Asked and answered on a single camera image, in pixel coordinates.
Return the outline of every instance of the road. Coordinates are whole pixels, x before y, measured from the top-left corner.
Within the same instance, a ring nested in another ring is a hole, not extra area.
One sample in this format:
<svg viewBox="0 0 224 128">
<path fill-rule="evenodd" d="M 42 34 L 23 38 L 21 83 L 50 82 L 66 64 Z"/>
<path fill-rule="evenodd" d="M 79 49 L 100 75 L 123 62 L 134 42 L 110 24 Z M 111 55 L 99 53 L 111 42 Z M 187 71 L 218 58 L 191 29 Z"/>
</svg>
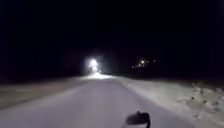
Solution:
<svg viewBox="0 0 224 128">
<path fill-rule="evenodd" d="M 116 79 L 108 79 L 1 111 L 0 128 L 121 128 L 126 116 L 137 110 L 150 113 L 151 128 L 194 127 Z"/>
</svg>

